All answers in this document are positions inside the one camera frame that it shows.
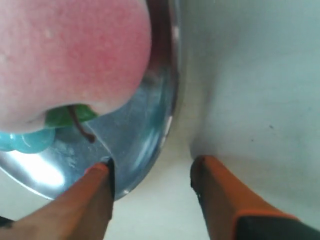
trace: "red apple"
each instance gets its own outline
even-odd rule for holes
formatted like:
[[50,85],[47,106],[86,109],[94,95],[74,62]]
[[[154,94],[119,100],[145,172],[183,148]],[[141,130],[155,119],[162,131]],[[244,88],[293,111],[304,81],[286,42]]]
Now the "red apple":
[[0,131],[10,133],[63,126],[52,119],[63,106],[85,108],[81,121],[116,110],[151,50],[144,0],[0,0],[0,36]]

